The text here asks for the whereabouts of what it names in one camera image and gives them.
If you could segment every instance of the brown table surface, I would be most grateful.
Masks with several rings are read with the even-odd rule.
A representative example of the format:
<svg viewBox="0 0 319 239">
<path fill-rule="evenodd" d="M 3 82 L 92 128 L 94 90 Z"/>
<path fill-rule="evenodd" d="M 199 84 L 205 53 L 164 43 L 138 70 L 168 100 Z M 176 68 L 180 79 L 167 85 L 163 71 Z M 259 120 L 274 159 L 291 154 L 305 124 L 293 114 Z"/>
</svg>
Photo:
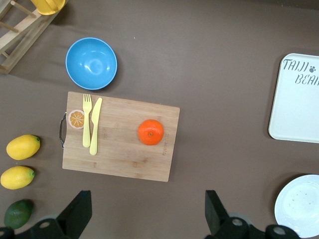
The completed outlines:
<svg viewBox="0 0 319 239">
<path fill-rule="evenodd" d="M 0 215 L 17 200 L 34 200 L 21 232 L 91 190 L 93 216 L 82 239 L 202 239 L 209 234 L 205 190 L 216 190 L 228 212 L 260 230 L 275 224 L 282 187 L 319 174 L 317 144 L 268 134 L 281 59 L 319 55 L 318 13 L 250 0 L 71 0 L 0 75 L 1 173 L 36 169 L 29 186 L 0 187 Z M 109 43 L 118 59 L 114 81 L 93 92 L 65 69 L 70 45 L 88 36 Z M 59 123 L 69 91 L 180 107 L 169 181 L 62 169 Z M 40 151 L 11 159 L 7 143 L 28 133 L 41 137 Z"/>
</svg>

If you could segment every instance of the yellow fork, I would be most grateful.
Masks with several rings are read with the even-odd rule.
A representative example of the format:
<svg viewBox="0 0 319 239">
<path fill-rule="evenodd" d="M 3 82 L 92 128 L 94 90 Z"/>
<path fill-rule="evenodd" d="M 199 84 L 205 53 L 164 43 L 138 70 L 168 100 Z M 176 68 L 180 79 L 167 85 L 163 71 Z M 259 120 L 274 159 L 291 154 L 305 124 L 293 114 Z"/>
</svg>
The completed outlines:
<svg viewBox="0 0 319 239">
<path fill-rule="evenodd" d="M 90 121 L 89 115 L 92 109 L 91 96 L 89 94 L 83 95 L 83 111 L 84 111 L 84 128 L 83 128 L 83 146 L 88 148 L 91 144 L 90 136 Z"/>
</svg>

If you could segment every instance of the orange slice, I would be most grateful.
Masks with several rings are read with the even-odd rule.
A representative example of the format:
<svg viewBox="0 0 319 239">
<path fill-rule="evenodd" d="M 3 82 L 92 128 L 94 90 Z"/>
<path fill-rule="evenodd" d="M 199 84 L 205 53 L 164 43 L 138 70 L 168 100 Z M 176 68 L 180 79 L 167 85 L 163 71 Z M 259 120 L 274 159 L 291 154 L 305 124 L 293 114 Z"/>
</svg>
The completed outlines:
<svg viewBox="0 0 319 239">
<path fill-rule="evenodd" d="M 72 110 L 68 117 L 72 128 L 82 129 L 84 127 L 84 112 L 82 110 Z"/>
</svg>

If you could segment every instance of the yellow cup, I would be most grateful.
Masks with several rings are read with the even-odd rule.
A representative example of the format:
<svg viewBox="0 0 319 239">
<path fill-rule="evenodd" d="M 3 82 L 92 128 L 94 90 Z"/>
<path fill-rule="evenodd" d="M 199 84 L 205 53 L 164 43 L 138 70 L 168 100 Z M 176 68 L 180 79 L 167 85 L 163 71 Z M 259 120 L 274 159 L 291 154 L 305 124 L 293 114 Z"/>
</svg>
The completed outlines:
<svg viewBox="0 0 319 239">
<path fill-rule="evenodd" d="M 41 15 L 52 15 L 60 11 L 65 0 L 31 0 Z"/>
</svg>

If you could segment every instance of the cutting board handle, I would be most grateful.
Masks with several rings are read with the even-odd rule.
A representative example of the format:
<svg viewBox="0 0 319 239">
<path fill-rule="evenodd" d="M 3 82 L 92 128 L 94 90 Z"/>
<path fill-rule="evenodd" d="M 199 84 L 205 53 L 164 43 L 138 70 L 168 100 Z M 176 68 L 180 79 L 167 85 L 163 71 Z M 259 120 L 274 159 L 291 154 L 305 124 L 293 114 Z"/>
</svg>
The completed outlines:
<svg viewBox="0 0 319 239">
<path fill-rule="evenodd" d="M 62 144 L 62 148 L 64 148 L 64 140 L 62 139 L 62 123 L 63 121 L 66 119 L 66 112 L 64 113 L 64 116 L 62 117 L 62 119 L 60 120 L 60 133 L 59 133 L 59 138 Z"/>
</svg>

